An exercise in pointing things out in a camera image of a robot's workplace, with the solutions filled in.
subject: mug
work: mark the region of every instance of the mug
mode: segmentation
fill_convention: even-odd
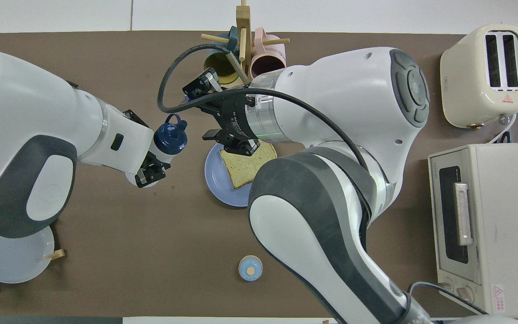
[[[218,41],[212,41],[211,43],[225,47],[226,49],[232,51],[233,55],[239,59],[239,46],[237,46],[237,27],[232,26],[229,30],[229,33],[220,33],[218,37],[229,39],[229,43],[225,44]],[[205,58],[205,62],[203,63],[203,68],[214,68],[214,70],[217,72],[217,76],[219,77],[220,84],[230,84],[237,80],[239,77],[225,54],[221,51],[218,51],[217,49],[210,49],[208,51],[207,58]]]
[[[276,35],[267,35],[263,27],[255,29],[255,46],[251,58],[251,76],[279,70],[286,67],[285,44],[263,45],[264,41],[279,39]]]

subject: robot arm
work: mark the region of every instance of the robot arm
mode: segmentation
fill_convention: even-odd
[[[70,197],[78,161],[142,176],[138,186],[162,178],[173,152],[158,149],[157,139],[132,112],[0,53],[0,236],[21,238],[51,224]]]
[[[399,74],[412,75],[413,84],[397,83]],[[252,129],[267,134],[263,140],[308,148],[269,162],[257,174],[249,217],[259,242],[341,323],[430,323],[364,248],[366,228],[398,195],[409,148],[426,122],[428,95],[417,64],[397,49],[360,49],[253,83],[314,105],[356,142],[364,160],[304,109],[257,98],[247,116]],[[401,94],[412,91],[420,100],[400,104]]]

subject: blue cup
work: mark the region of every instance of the blue cup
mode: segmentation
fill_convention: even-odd
[[[212,41],[211,43],[228,49],[235,55],[237,60],[239,60],[239,46],[237,46],[239,37],[237,27],[232,26],[229,33],[220,33],[218,37],[228,39],[229,42],[220,43],[218,41]],[[205,58],[205,62],[203,63],[203,68],[214,68],[219,77],[220,84],[233,83],[239,77],[225,54],[217,49],[210,49],[208,51],[207,58]]]

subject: plate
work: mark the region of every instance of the plate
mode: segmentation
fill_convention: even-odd
[[[49,265],[55,248],[49,226],[24,238],[0,236],[0,281],[18,284],[37,277]]]
[[[233,207],[247,207],[252,183],[233,189],[229,172],[219,154],[222,144],[215,144],[205,160],[205,180],[207,187],[217,199]]]

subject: warning label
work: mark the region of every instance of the warning label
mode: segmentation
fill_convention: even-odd
[[[503,98],[503,102],[504,103],[510,103],[512,104],[513,103],[513,99],[510,98],[509,94],[505,96],[505,98]]]
[[[505,312],[505,288],[493,285],[493,312]]]

